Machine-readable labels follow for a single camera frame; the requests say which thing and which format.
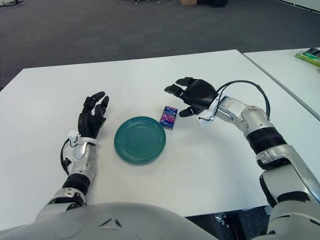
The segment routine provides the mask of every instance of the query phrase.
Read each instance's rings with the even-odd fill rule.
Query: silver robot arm
[[[104,114],[108,106],[109,97],[104,97],[101,104],[96,105],[96,103],[104,95],[105,93],[102,91],[86,98],[83,110],[79,115],[79,132],[71,130],[61,150],[61,164],[68,177],[62,189],[59,189],[39,212],[35,220],[36,222],[52,215],[87,205],[86,194],[90,183],[96,175],[97,168],[96,138],[106,120]],[[67,158],[63,160],[63,149],[68,143],[73,147],[72,161],[69,161]],[[71,173],[69,173],[68,165],[71,162],[73,166]]]
[[[39,212],[35,221],[87,205],[86,194],[96,174],[96,140],[76,143],[72,152],[73,166],[62,189]]]
[[[224,97],[216,116],[234,124],[265,170],[260,185],[273,207],[267,235],[255,240],[319,239],[320,184],[297,151],[278,133],[265,112]]]

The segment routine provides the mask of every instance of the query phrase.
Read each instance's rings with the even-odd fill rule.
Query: robotic hand
[[[179,116],[182,118],[198,115],[202,111],[208,110],[211,103],[219,95],[211,84],[202,79],[185,77],[177,80],[175,83],[186,86],[186,90],[172,84],[171,86],[166,87],[164,91],[173,94],[182,99],[184,103],[190,105],[187,109],[179,112]]]
[[[106,118],[104,114],[108,106],[109,97],[103,91],[87,96],[79,115],[78,131],[71,130],[68,139],[61,149],[60,161],[68,178],[49,203],[40,211],[36,221],[65,212],[70,209],[87,205],[86,194],[96,175],[96,144],[97,135]],[[67,143],[73,148],[72,161],[63,159],[63,150]],[[68,165],[73,162],[71,173]]]

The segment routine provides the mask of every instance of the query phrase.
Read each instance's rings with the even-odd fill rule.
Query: green object
[[[116,153],[131,164],[147,164],[156,159],[166,145],[166,133],[153,118],[137,116],[125,121],[114,136]]]
[[[316,55],[300,51],[295,55],[295,57],[320,68],[320,57]]]

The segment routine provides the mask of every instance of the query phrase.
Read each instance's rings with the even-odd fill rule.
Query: teal plastic plate
[[[158,157],[166,145],[166,133],[159,122],[147,116],[125,121],[114,136],[117,154],[131,164],[147,164]]]

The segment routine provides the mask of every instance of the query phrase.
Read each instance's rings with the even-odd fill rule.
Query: wire
[[[202,119],[202,120],[205,120],[205,121],[212,121],[211,119],[205,119],[203,117],[198,117],[198,119]]]
[[[68,171],[69,164],[68,163],[71,161],[69,159],[64,160],[64,148],[68,142],[70,142],[69,138],[67,140],[65,140],[65,142],[63,143],[62,148],[61,148],[61,152],[60,152],[60,162],[61,162],[63,170],[66,172],[67,175],[69,175],[69,171]]]
[[[72,148],[74,148],[75,146],[77,146],[77,144],[75,144],[75,145],[71,145],[71,140],[69,141],[69,144],[70,144],[70,147],[72,147]]]
[[[222,93],[224,92],[224,90],[230,86],[231,84],[235,84],[235,83],[247,83],[247,84],[251,84],[253,86],[255,86],[259,92],[263,95],[263,98],[264,98],[264,101],[265,101],[265,113],[266,113],[266,116],[267,116],[267,119],[268,121],[270,120],[270,111],[271,111],[271,107],[270,107],[270,102],[269,102],[269,99],[267,98],[267,95],[265,94],[265,92],[263,91],[263,89],[256,83],[252,82],[252,81],[246,81],[246,80],[235,80],[235,81],[230,81],[230,82],[227,82],[225,84],[223,84],[221,87],[218,88],[218,90],[216,91],[217,93],[219,91],[221,91],[220,95],[219,95],[219,99],[218,99],[218,104],[216,106],[216,110],[214,112],[214,115],[215,116],[217,114],[217,111],[218,111],[218,106],[220,104],[220,99],[221,99],[221,96],[222,96]]]

